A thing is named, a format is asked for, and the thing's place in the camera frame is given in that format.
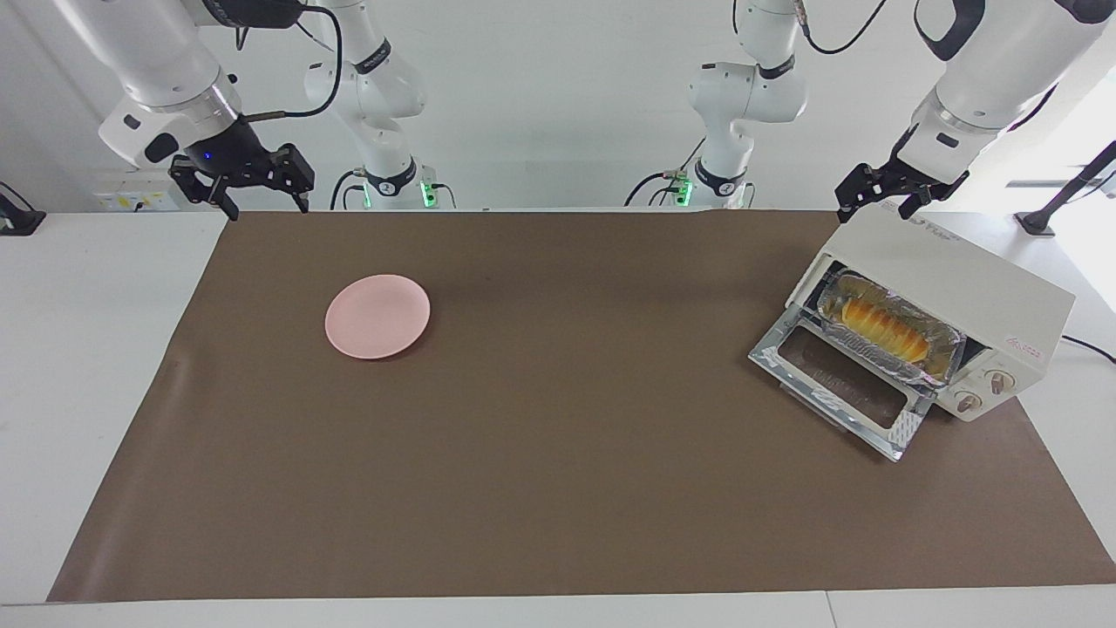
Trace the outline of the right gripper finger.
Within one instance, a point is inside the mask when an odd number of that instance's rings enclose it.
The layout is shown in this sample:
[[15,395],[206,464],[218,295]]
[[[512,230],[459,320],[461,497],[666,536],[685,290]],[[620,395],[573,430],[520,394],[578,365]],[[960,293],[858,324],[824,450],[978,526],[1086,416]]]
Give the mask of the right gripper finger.
[[275,174],[279,190],[291,196],[300,212],[309,212],[315,171],[295,144],[283,144],[275,151]]
[[175,155],[170,162],[169,174],[183,193],[187,202],[199,204],[206,203],[208,206],[219,209],[229,220],[238,220],[240,209],[235,206],[234,200],[228,195],[228,183],[224,176],[206,182],[201,178],[201,171],[195,164],[187,160],[186,155]]

